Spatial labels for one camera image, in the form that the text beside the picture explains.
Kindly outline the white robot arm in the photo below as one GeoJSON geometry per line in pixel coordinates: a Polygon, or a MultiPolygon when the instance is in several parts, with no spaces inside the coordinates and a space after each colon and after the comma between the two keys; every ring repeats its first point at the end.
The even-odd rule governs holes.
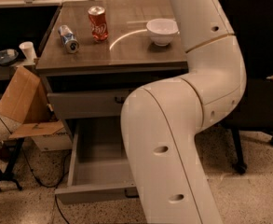
{"type": "Polygon", "coordinates": [[[149,83],[123,104],[121,131],[148,222],[223,224],[195,145],[246,86],[238,41],[218,0],[170,0],[186,74],[149,83]]]}

